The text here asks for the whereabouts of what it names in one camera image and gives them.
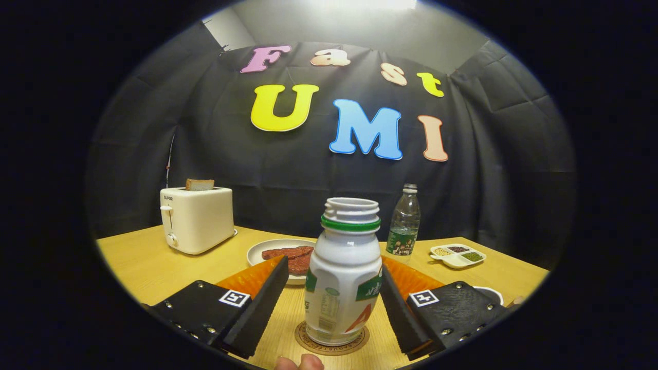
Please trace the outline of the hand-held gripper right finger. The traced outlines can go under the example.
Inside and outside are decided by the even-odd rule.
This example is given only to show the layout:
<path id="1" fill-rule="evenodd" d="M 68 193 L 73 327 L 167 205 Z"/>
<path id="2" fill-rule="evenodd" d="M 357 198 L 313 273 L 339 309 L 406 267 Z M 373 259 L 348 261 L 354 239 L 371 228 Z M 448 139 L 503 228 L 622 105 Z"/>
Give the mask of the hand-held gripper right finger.
<path id="1" fill-rule="evenodd" d="M 468 342 L 508 313 L 499 297 L 465 281 L 444 284 L 392 258 L 381 260 L 381 299 L 409 360 Z"/>

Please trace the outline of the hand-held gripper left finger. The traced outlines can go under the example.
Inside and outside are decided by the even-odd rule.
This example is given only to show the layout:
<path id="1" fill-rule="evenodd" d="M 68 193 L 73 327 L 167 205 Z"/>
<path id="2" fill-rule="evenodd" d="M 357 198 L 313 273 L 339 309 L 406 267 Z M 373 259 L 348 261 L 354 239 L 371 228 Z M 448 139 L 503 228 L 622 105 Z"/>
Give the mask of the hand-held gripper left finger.
<path id="1" fill-rule="evenodd" d="M 197 280 L 147 312 L 197 342 L 247 359 L 257 345 L 288 280 L 279 255 L 219 283 Z"/>

